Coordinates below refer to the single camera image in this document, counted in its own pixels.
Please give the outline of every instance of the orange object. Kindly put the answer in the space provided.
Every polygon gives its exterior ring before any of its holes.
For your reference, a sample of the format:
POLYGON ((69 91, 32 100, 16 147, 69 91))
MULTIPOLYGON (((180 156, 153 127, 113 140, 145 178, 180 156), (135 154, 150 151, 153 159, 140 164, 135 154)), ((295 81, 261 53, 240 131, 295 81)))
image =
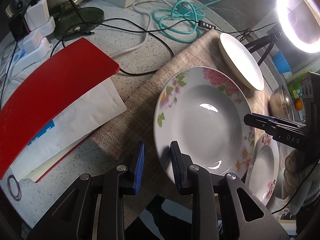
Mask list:
POLYGON ((301 100, 301 98, 297 98, 295 101, 294 101, 294 107, 298 110, 298 111, 301 111, 302 107, 303 107, 303 102, 301 100))

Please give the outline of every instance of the glove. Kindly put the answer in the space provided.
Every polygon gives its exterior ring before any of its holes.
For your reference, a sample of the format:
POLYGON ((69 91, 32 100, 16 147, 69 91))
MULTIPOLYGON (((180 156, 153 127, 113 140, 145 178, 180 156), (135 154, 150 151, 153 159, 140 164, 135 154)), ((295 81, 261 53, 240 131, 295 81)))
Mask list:
MULTIPOLYGON (((288 157, 286 157, 285 170, 284 170, 284 180, 282 182, 282 199, 289 197, 292 198, 293 194, 296 192, 300 183, 309 174, 314 163, 309 165, 304 170, 298 172, 298 155, 305 153, 298 150, 293 150, 288 157)), ((320 194, 320 163, 316 166, 311 175, 303 183, 298 193, 295 195, 294 199, 289 203, 290 214, 296 215, 303 205, 307 205, 315 201, 320 194)))

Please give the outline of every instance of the red book cover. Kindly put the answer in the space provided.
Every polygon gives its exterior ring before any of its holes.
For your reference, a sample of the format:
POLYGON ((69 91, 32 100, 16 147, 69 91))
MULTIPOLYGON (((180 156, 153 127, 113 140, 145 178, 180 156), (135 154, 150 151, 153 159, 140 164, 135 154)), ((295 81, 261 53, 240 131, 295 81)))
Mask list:
POLYGON ((0 179, 50 120, 118 70, 118 63, 81 38, 33 71, 0 111, 0 179))

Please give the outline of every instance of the ceramic bowl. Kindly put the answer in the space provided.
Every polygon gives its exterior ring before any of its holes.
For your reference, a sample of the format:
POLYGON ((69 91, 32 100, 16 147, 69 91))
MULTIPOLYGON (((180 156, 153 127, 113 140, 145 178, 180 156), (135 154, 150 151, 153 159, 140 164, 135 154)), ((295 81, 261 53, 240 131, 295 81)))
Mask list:
POLYGON ((245 184, 267 205, 275 189, 279 171, 278 145, 272 136, 263 133, 254 148, 245 184))
POLYGON ((219 48, 229 69, 248 88, 262 91, 264 80, 261 70, 246 47, 230 34, 221 33, 219 48))
POLYGON ((175 74, 163 88, 154 116, 154 138, 160 163, 174 182, 170 143, 210 173, 233 172, 242 178, 251 160, 254 129, 246 98, 223 73, 191 67, 175 74))

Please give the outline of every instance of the black power adapter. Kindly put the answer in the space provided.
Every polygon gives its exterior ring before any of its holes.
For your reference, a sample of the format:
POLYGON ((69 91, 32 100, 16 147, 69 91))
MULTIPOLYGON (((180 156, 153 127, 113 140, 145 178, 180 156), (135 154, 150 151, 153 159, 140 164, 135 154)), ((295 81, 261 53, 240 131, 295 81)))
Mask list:
POLYGON ((28 5, 23 6, 9 19, 9 29, 15 41, 21 40, 30 33, 27 22, 24 18, 27 8, 28 5))

